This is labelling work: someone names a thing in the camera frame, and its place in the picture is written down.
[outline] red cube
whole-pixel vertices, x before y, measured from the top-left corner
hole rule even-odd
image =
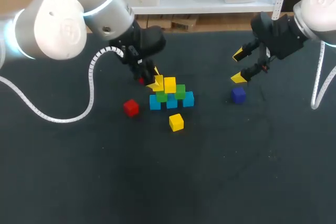
[[[124,111],[130,117],[139,114],[139,105],[132,99],[124,103]]]
[[[139,82],[140,82],[140,84],[145,85],[145,81],[142,77],[139,79]]]

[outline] green cube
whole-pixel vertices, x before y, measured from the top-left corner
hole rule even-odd
[[[176,100],[184,100],[185,99],[185,85],[176,85]]]
[[[156,100],[157,102],[167,102],[168,101],[168,94],[165,94],[164,91],[160,91],[156,93]]]

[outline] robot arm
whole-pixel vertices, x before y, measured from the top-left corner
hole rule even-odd
[[[233,76],[235,83],[248,82],[261,71],[267,72],[272,57],[285,59],[301,49],[308,39],[322,40],[336,47],[336,0],[302,0],[295,5],[294,13],[278,20],[260,13],[251,20],[255,40],[243,45],[233,58],[240,61],[259,47],[259,59]]]
[[[6,20],[4,38],[6,47],[21,56],[67,60],[83,51],[86,26],[123,51],[119,59],[135,79],[155,82],[154,64],[145,58],[164,48],[163,33],[159,27],[141,29],[125,0],[33,0]]]

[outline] cube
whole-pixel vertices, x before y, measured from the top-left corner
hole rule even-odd
[[[246,93],[243,88],[234,88],[231,91],[231,98],[234,103],[242,104],[246,100]]]
[[[141,85],[144,85],[144,84],[145,84],[145,81],[144,81],[144,79],[143,79],[142,77],[139,79],[139,83],[140,83]]]
[[[164,92],[166,94],[176,93],[176,78],[175,77],[164,78]]]
[[[168,94],[164,91],[160,91],[156,93],[156,100],[157,102],[167,102],[168,101]]]
[[[176,109],[178,106],[174,94],[168,94],[167,109]]]
[[[184,121],[180,114],[172,115],[169,117],[169,125],[173,132],[180,131],[184,129]]]
[[[161,103],[156,100],[156,94],[149,96],[149,107],[151,110],[161,110]]]
[[[150,88],[152,88],[154,92],[164,91],[163,76],[154,76],[154,77],[155,77],[155,81],[159,85],[151,85]]]
[[[134,100],[129,100],[124,103],[124,112],[130,117],[139,114],[139,105]]]
[[[176,100],[184,100],[185,99],[185,85],[176,85]]]
[[[194,93],[192,91],[185,93],[185,99],[183,100],[183,107],[193,107],[195,104]]]

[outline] black table surface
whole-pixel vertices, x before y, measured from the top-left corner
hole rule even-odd
[[[80,122],[43,121],[0,84],[0,223],[332,223],[336,222],[336,89],[310,108],[319,44],[273,61],[235,105],[230,77],[250,66],[232,55],[248,32],[166,34],[153,59],[195,94],[194,108],[150,111],[150,90],[113,54],[96,66],[96,102]],[[0,74],[57,118],[87,106],[87,71],[105,46],[88,37],[66,62],[25,60]],[[336,65],[327,49],[322,80]],[[135,99],[141,114],[122,105]],[[185,129],[173,133],[169,116]]]

